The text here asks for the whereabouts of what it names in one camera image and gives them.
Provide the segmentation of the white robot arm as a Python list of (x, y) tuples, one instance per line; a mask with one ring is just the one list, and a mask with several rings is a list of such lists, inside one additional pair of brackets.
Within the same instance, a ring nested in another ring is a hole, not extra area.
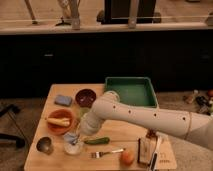
[(106, 120), (118, 120), (159, 131), (213, 151), (213, 117), (189, 111), (177, 111), (120, 102), (115, 91), (98, 97), (80, 120), (79, 133), (96, 134)]

